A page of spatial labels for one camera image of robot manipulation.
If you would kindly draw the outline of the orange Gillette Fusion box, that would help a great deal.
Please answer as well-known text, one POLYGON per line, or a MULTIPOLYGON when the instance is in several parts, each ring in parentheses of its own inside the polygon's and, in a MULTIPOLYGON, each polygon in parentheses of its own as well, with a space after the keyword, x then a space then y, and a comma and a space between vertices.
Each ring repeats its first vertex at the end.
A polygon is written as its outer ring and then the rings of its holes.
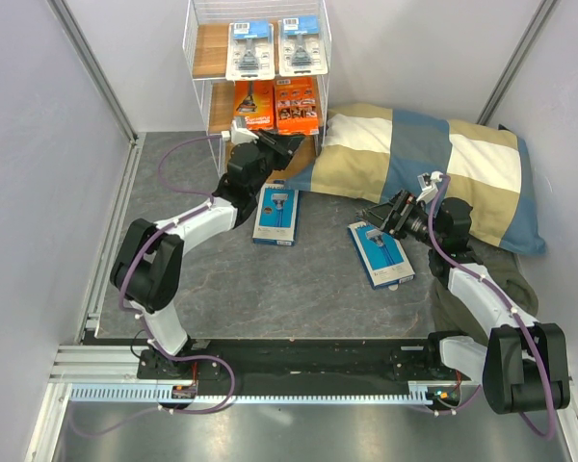
POLYGON ((243 118, 251 130, 274 130, 274 82, 238 81, 234 85, 233 115, 243 118))

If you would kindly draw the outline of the orange razor box back-side up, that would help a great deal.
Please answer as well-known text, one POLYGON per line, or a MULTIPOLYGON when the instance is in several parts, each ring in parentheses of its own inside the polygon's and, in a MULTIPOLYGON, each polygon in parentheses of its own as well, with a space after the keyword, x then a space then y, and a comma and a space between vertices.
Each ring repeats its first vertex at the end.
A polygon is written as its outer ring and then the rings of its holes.
POLYGON ((319 116, 313 78, 279 78, 274 90, 277 131, 281 135, 317 135, 319 116))

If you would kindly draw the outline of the middle wooden shelf board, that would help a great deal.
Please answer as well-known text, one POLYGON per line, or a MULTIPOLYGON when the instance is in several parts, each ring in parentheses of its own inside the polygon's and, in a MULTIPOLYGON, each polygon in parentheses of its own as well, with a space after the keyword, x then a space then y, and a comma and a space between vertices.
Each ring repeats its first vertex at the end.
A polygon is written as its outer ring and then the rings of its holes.
MULTIPOLYGON (((313 78, 316 109, 320 125, 326 123, 328 109, 328 83, 313 78)), ((234 111, 247 96, 247 90, 239 90, 240 99, 235 97, 235 84, 230 81, 209 80, 204 81, 204 95, 201 107, 203 121, 206 123, 208 134, 220 134, 221 131, 229 130, 234 111)))

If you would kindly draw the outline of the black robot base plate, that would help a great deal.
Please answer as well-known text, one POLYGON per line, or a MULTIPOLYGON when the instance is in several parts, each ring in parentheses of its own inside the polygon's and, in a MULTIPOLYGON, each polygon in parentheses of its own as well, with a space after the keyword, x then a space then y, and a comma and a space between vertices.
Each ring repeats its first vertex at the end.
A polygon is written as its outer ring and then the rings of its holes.
POLYGON ((426 338, 383 340, 191 341, 169 360, 142 351, 140 379, 194 379, 203 391, 250 394, 396 394, 411 382, 455 385, 457 373, 442 365, 426 338))

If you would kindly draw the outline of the olive green cloth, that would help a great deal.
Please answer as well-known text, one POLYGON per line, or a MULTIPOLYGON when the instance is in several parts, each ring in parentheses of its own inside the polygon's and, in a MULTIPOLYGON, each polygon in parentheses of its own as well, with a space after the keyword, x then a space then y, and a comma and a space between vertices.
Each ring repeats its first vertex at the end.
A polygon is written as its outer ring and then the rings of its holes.
MULTIPOLYGON (((539 299, 520 273, 514 258, 507 251, 483 253, 477 250, 478 257, 483 261, 494 282, 509 296, 524 312, 536 316, 539 311, 539 299)), ((465 304, 443 287, 437 279, 431 285, 432 315, 436 331, 455 331, 471 337, 479 345, 486 346, 488 335, 482 329, 465 304)))

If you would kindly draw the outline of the blue razor box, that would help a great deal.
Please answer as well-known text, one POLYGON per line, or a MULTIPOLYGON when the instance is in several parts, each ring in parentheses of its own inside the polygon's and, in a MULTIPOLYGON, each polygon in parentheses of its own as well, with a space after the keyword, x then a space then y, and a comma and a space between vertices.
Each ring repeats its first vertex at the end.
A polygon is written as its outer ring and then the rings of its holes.
POLYGON ((266 183, 258 197, 252 233, 255 244, 293 246, 296 243, 300 192, 283 180, 266 183))
POLYGON ((350 224, 347 230, 373 289, 414 279, 415 272, 399 241, 364 221, 350 224))

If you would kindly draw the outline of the left aluminium frame post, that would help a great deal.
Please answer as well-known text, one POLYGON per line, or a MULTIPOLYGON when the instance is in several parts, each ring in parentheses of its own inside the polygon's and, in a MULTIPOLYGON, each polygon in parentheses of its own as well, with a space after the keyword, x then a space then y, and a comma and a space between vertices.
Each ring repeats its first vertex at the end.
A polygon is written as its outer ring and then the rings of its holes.
POLYGON ((118 97, 114 92, 109 79, 103 71, 97 57, 94 55, 84 31, 75 18, 75 15, 67 1, 48 0, 47 4, 59 20, 76 54, 81 60, 84 68, 88 71, 92 82, 113 114, 121 132, 131 143, 135 143, 139 138, 137 131, 132 126, 126 112, 119 103, 118 97))

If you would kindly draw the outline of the clear blister razor pack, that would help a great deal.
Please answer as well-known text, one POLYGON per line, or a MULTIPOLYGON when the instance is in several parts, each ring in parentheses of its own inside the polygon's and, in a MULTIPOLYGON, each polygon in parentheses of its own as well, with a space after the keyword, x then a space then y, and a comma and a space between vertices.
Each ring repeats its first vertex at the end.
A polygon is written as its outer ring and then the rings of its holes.
POLYGON ((270 81, 275 75, 274 25, 265 20, 230 23, 225 79, 270 81))
POLYGON ((325 75, 328 62, 316 15, 280 19, 278 73, 281 77, 325 75))

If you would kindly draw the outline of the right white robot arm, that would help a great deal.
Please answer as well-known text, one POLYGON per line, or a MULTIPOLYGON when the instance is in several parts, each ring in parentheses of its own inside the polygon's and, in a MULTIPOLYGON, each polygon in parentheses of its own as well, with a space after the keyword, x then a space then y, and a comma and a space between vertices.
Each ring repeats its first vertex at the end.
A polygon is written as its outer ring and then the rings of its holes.
POLYGON ((424 372, 440 379, 461 371, 481 383, 497 414, 566 408, 571 393, 563 330, 524 312, 494 282, 469 243, 467 202, 437 198, 433 210, 431 216, 421 200, 401 190, 358 214, 386 235, 427 245, 431 273, 487 335, 485 346, 464 334, 430 335, 438 345, 422 354, 424 372))

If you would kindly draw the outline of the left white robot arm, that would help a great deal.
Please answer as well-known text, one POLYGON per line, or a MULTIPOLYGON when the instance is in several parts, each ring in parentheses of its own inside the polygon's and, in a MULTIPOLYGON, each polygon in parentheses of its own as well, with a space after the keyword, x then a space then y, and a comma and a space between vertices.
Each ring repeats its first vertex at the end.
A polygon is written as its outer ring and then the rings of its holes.
POLYGON ((250 142, 234 145, 225 173, 205 200, 173 218, 131 222, 110 272, 118 289, 118 307, 143 324, 161 354, 159 368, 181 378, 192 367, 184 349, 190 337, 173 300, 180 284, 183 257, 207 240, 241 226, 255 211, 257 196, 275 171, 289 167, 305 136, 259 130, 250 142))

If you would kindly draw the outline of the right aluminium frame post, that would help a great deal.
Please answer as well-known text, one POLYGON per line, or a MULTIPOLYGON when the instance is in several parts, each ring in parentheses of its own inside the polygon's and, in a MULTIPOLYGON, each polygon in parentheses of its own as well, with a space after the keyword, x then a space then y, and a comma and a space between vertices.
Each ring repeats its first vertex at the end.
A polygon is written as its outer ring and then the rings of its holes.
POLYGON ((478 115, 479 125, 489 125, 495 112, 502 103, 512 83, 528 58, 539 35, 548 23, 551 15, 560 4, 559 0, 541 0, 528 25, 505 64, 497 82, 478 115))

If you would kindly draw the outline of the top wooden shelf board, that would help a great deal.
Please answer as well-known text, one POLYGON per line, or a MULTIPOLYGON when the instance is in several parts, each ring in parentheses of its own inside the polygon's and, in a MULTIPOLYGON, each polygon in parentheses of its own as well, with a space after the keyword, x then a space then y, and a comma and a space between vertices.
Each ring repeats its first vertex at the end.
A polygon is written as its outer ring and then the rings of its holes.
MULTIPOLYGON (((279 20, 275 22, 272 21, 268 22, 271 22, 274 25, 275 69, 276 69, 275 77, 281 77, 278 73, 279 20)), ((197 29, 197 39, 194 42, 194 47, 190 50, 191 54, 189 56, 189 60, 192 64, 193 76, 195 78, 225 79, 229 24, 230 23, 208 24, 202 25, 197 29)), ((328 53, 324 41, 324 34, 322 31, 321 37, 324 42, 328 62, 328 53)))

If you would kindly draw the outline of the blue beige checkered pillow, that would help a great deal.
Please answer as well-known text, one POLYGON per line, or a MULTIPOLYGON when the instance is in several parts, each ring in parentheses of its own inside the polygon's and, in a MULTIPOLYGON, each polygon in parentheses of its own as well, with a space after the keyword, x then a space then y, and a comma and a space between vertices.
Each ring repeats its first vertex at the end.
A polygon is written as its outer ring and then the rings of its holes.
POLYGON ((338 106, 328 112, 320 155, 288 184, 383 203, 400 189, 419 194, 419 175, 433 171, 450 177, 446 196, 471 206, 474 238, 519 255, 545 252, 529 151, 505 128, 365 103, 338 106))

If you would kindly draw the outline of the aluminium frame post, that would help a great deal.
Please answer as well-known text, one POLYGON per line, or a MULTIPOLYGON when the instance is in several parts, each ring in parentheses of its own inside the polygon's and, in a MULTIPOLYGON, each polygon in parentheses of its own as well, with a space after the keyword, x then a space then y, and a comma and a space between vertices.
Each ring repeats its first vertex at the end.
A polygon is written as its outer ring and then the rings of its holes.
POLYGON ((479 125, 489 125, 495 112, 502 103, 512 83, 528 58, 539 35, 548 23, 551 15, 560 4, 559 0, 541 0, 528 25, 505 64, 497 82, 478 115, 479 125))
POLYGON ((137 131, 132 126, 126 112, 119 103, 118 97, 114 92, 109 79, 103 71, 97 57, 94 55, 84 31, 75 18, 75 15, 67 1, 48 0, 47 4, 59 20, 76 54, 81 60, 84 68, 88 71, 92 82, 113 114, 121 132, 131 143, 135 143, 139 138, 137 131))

